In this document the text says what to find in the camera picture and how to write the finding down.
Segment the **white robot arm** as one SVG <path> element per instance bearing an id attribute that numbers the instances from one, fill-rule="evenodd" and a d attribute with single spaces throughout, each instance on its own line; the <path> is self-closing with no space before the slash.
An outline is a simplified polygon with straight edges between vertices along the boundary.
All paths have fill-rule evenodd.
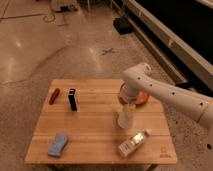
<path id="1" fill-rule="evenodd" d="M 141 90 L 152 97 L 182 111 L 191 119 L 210 129 L 213 126 L 213 97 L 195 93 L 150 77 L 151 67 L 147 63 L 137 64 L 122 73 L 124 86 L 122 99 L 134 102 Z"/>

